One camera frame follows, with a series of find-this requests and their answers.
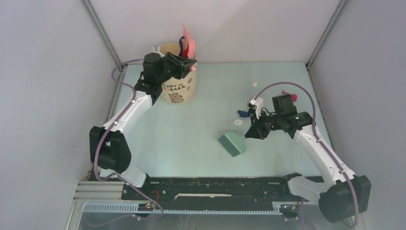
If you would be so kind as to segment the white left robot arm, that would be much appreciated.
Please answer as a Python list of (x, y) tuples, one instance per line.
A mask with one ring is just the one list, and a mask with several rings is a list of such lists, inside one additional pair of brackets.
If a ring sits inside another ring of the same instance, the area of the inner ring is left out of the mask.
[(99, 181), (117, 177), (133, 185), (133, 194), (139, 199), (151, 195), (148, 175), (138, 169), (129, 149), (126, 136), (141, 116), (150, 109), (163, 92), (162, 84), (171, 78), (186, 78), (197, 63), (194, 58), (170, 52), (151, 52), (144, 56), (143, 69), (124, 106), (103, 126), (94, 126), (90, 136), (90, 160)]

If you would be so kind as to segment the pink plastic dustpan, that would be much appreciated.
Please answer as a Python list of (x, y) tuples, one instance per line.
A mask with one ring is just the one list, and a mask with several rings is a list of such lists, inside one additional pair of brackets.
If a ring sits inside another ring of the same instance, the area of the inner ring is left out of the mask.
[(186, 28), (186, 26), (183, 24), (182, 27), (183, 27), (182, 36), (185, 36), (185, 39), (183, 40), (183, 48), (185, 49), (187, 45), (189, 45), (188, 58), (195, 59), (196, 42), (192, 37), (192, 35), (190, 34), (189, 30)]

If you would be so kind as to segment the red paper scrap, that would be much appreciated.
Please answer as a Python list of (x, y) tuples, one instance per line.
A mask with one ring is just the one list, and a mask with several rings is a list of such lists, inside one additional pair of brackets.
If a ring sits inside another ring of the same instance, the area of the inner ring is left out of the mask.
[(184, 51), (183, 51), (183, 53), (182, 53), (182, 56), (184, 57), (184, 58), (188, 58), (189, 56), (188, 56), (188, 53), (189, 53), (189, 45), (187, 45), (187, 47), (184, 49)]

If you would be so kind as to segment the dark blue paper scrap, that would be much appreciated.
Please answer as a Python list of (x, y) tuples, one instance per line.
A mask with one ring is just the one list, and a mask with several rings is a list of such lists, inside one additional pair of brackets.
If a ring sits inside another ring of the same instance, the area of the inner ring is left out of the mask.
[(238, 115), (239, 115), (240, 117), (242, 117), (242, 118), (247, 118), (247, 117), (249, 117), (249, 113), (246, 112), (246, 111), (238, 110), (237, 113), (238, 113)]

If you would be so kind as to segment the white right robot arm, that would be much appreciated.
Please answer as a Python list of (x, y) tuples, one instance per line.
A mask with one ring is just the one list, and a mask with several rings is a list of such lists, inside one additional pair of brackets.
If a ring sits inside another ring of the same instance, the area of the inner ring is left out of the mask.
[(284, 200), (300, 196), (317, 204), (331, 223), (366, 212), (372, 186), (368, 177), (358, 176), (338, 157), (325, 142), (313, 117), (308, 112), (297, 112), (290, 95), (275, 96), (272, 102), (271, 113), (260, 97), (248, 103), (251, 126), (245, 137), (264, 140), (271, 131), (287, 133), (306, 151), (323, 179), (315, 182), (299, 173), (288, 174), (278, 188), (279, 196)]

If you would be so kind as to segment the green hand brush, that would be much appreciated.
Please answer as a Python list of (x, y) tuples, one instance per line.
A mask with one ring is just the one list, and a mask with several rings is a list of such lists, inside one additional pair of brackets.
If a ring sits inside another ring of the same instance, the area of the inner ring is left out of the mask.
[(217, 140), (231, 157), (236, 157), (246, 151), (244, 135), (239, 136), (234, 132), (226, 132)]

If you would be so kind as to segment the long dark blue scrap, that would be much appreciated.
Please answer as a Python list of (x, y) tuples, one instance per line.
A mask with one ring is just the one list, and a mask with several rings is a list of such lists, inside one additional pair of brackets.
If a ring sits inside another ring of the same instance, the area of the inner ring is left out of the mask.
[(185, 36), (182, 36), (182, 37), (179, 39), (179, 47), (180, 47), (179, 56), (180, 56), (180, 57), (183, 56), (183, 51), (184, 51), (184, 48), (183, 48), (183, 40), (184, 40), (184, 39), (185, 39)]

